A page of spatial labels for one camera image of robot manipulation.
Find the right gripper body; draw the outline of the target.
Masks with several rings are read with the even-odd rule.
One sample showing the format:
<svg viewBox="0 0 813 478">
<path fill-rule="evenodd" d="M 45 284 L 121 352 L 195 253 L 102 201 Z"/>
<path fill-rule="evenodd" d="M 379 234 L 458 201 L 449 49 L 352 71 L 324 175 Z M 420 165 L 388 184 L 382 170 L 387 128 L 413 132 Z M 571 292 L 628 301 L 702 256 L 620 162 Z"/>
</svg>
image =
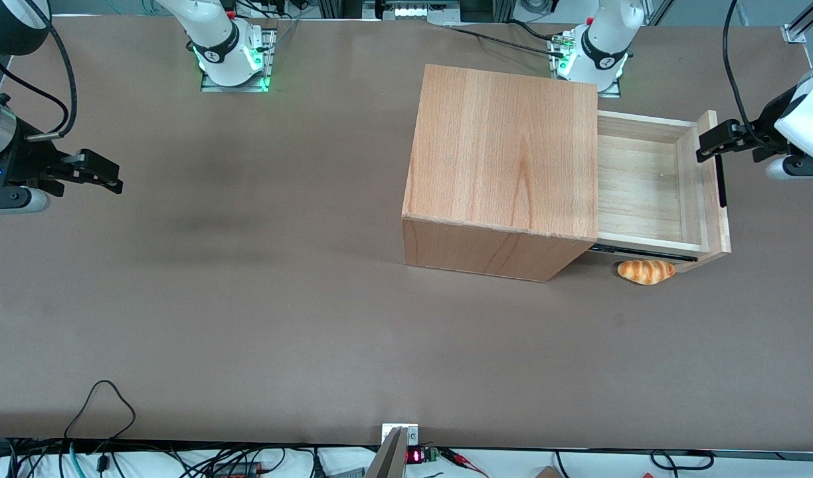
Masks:
<svg viewBox="0 0 813 478">
<path fill-rule="evenodd" d="M 62 197 L 64 185 L 55 179 L 58 166 L 67 154 L 49 141 L 29 142 L 17 132 L 0 153 L 0 185 L 30 187 L 54 197 Z"/>
</svg>

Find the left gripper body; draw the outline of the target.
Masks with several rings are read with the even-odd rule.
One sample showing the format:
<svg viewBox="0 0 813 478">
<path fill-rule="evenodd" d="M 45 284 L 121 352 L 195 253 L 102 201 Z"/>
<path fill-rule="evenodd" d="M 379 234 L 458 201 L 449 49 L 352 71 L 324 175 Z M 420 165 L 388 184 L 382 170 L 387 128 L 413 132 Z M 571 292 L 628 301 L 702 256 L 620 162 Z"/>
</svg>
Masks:
<svg viewBox="0 0 813 478">
<path fill-rule="evenodd" d="M 767 149 L 776 153 L 797 149 L 813 159 L 813 69 L 771 100 L 751 124 Z"/>
</svg>

